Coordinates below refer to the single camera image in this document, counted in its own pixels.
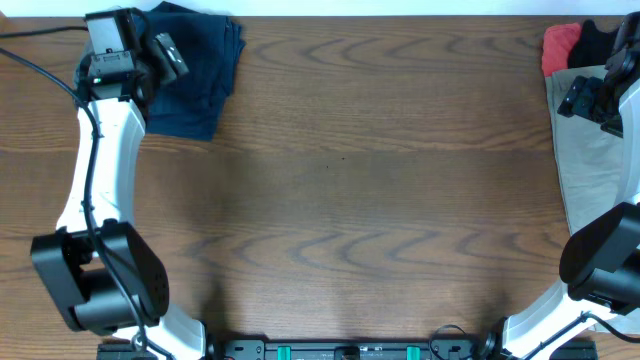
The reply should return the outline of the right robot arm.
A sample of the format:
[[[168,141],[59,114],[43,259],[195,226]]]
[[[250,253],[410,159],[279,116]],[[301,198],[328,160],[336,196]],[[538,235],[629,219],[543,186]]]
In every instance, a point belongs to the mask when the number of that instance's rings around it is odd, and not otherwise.
[[[603,79],[577,77],[558,108],[588,119],[623,141],[622,172],[610,210],[572,235],[559,279],[531,306],[496,324],[472,359],[594,359],[596,346],[577,335],[599,324],[627,343],[638,338],[610,319],[639,307],[639,15],[616,34]]]

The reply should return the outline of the navy blue shorts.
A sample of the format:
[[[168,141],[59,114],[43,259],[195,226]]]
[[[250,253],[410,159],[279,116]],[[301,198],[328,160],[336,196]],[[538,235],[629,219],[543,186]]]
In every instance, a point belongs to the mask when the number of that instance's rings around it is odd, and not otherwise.
[[[246,42],[229,16],[196,12],[163,1],[145,13],[153,33],[167,33],[189,73],[159,90],[146,131],[198,141],[213,139],[225,101],[234,90]]]

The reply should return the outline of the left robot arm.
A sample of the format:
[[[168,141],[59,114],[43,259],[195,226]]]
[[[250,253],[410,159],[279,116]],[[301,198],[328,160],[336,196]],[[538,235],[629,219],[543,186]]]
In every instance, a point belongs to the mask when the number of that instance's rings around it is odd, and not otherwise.
[[[33,239],[32,263],[71,330],[128,342],[116,357],[202,359],[204,324],[171,302],[166,270],[134,226],[148,111],[187,66],[136,8],[85,24],[92,49],[69,90],[80,129],[73,181],[55,230]]]

